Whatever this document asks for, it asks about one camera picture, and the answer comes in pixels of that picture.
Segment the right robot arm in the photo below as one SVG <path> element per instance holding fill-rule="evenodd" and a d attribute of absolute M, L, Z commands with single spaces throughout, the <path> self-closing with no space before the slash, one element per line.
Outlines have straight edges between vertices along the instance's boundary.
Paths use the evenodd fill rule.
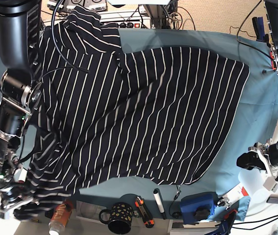
<path fill-rule="evenodd" d="M 22 166 L 24 136 L 42 95 L 39 50 L 41 1 L 0 0 L 0 217 L 33 201 L 14 180 Z"/>

